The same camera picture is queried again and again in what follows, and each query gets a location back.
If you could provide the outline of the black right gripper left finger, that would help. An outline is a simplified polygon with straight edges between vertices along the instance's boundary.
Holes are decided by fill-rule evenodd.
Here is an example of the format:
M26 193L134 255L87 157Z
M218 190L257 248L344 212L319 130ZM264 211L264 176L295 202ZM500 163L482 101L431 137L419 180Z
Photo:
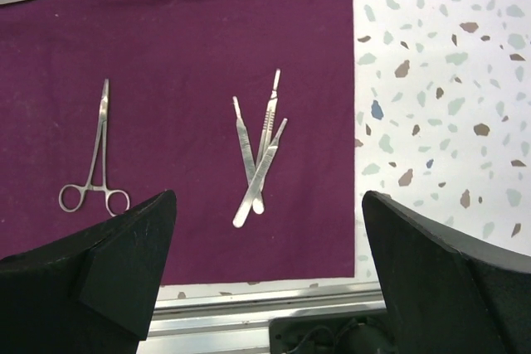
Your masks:
M177 216L167 190L122 215L1 260L3 353L135 353Z

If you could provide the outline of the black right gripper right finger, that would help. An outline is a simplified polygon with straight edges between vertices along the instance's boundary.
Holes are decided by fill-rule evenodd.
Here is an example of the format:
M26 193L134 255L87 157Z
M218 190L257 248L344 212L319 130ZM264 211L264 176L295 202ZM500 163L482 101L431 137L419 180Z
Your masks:
M363 220L400 353L528 353L530 258L366 192Z

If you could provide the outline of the steel scalpel handle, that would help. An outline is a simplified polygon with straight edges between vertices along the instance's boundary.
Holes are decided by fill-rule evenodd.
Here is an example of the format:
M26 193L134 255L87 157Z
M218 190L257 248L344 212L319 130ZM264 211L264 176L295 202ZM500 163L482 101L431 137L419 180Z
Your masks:
M277 149L279 147L279 141L281 134L284 132L288 119L283 118L282 122L277 129L275 136L273 137L270 145L265 151L265 155L261 159L259 165L256 167L255 174L251 179L251 182L246 189L246 193L243 196L241 204L239 205L236 214L233 218L232 224L236 228L241 228L246 223L246 218L252 208L252 202L261 191L261 184L264 182L266 175L270 169L270 166L275 158Z
M271 141L271 135L273 131L273 125L275 121L275 112L276 112L276 105L278 102L278 87L279 87L279 81L280 81L280 69L277 68L275 70L275 77L273 82L273 88L270 94L270 98L267 102L266 110L265 110L265 118L263 127L261 130L261 139L259 142L259 148L256 155L256 163L259 164L261 159L264 156L264 153L267 149L267 147L270 145Z
M236 96L232 97L232 103L236 114L236 131L241 150L241 157L245 168L246 180L247 184L250 184L256 173L251 142L248 136L246 125L241 115L239 101Z

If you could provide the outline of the purple surgical cloth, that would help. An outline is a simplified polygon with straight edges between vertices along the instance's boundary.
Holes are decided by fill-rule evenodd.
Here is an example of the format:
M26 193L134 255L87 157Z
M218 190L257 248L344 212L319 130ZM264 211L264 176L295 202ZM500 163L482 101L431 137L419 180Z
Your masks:
M255 166L279 68L271 141L248 188L232 97ZM163 282L347 277L354 269L353 0L38 0L1 9L1 254L106 220L87 178L110 79L107 182L138 204L176 193Z

